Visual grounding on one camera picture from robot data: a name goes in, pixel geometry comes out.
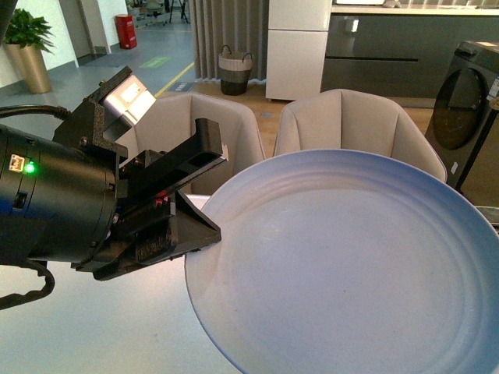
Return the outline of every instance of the basket handle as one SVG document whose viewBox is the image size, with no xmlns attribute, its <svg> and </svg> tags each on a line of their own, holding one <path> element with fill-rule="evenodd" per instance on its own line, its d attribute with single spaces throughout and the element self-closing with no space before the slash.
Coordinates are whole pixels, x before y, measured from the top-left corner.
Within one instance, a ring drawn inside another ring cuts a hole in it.
<svg viewBox="0 0 499 374">
<path fill-rule="evenodd" d="M 222 47 L 221 47 L 221 53 L 224 53 L 224 48 L 225 47 L 227 47 L 228 53 L 232 54 L 231 48 L 227 44 L 222 45 Z"/>
<path fill-rule="evenodd" d="M 249 55 L 251 57 L 251 61 L 253 60 L 253 55 L 251 55 L 250 52 L 246 53 L 243 57 L 242 57 L 242 62 L 244 62 L 244 58 L 246 58 L 246 56 Z"/>
</svg>

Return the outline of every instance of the table surface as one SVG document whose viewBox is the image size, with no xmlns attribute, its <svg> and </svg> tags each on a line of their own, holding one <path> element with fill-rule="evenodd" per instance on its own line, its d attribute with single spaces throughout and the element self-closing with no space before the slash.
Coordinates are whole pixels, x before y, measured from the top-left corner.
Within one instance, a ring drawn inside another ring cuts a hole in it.
<svg viewBox="0 0 499 374">
<path fill-rule="evenodd" d="M 56 282 L 48 297 L 0 311 L 0 372 L 239 372 L 193 311 L 183 257 L 105 282 L 68 263 L 48 268 Z M 0 278 L 2 296 L 43 286 L 32 270 L 0 266 Z"/>
<path fill-rule="evenodd" d="M 403 5 L 385 8 L 382 5 L 333 5 L 331 14 L 379 14 L 393 16 L 499 16 L 499 9 L 477 9 L 459 5 Z"/>
</svg>

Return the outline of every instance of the black cable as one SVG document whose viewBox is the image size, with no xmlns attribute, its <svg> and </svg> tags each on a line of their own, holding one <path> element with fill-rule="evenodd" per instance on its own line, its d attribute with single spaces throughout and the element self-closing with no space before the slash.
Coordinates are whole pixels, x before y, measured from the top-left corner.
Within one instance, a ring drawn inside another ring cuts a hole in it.
<svg viewBox="0 0 499 374">
<path fill-rule="evenodd" d="M 12 107 L 0 108 L 0 118 L 11 117 L 13 115 L 53 115 L 64 121 L 71 115 L 71 111 L 63 107 L 53 107 L 51 105 L 14 105 Z"/>
<path fill-rule="evenodd" d="M 25 259 L 23 263 L 17 264 L 18 267 L 36 270 L 39 277 L 45 277 L 45 286 L 41 290 L 29 291 L 25 295 L 10 294 L 0 298 L 0 310 L 12 308 L 26 304 L 27 302 L 34 302 L 48 296 L 55 286 L 55 279 L 52 273 L 47 269 L 47 262 L 45 261 L 32 261 Z"/>
</svg>

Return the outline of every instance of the blue-white plate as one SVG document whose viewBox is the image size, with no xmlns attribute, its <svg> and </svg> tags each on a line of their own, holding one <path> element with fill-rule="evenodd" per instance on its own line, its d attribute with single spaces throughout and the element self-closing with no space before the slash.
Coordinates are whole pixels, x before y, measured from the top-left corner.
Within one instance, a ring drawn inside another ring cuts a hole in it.
<svg viewBox="0 0 499 374">
<path fill-rule="evenodd" d="M 351 150 L 271 158 L 203 211 L 194 310 L 251 373 L 499 372 L 499 239 L 453 189 Z"/>
</svg>

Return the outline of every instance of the white cabinet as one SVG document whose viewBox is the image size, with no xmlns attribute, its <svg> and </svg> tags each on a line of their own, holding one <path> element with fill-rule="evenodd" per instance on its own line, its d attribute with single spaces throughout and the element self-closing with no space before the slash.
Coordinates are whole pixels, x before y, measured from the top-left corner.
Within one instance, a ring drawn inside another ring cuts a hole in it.
<svg viewBox="0 0 499 374">
<path fill-rule="evenodd" d="M 268 99 L 296 100 L 320 92 L 327 33 L 268 32 Z"/>
<path fill-rule="evenodd" d="M 331 0 L 270 0 L 268 99 L 296 100 L 320 92 Z"/>
</svg>

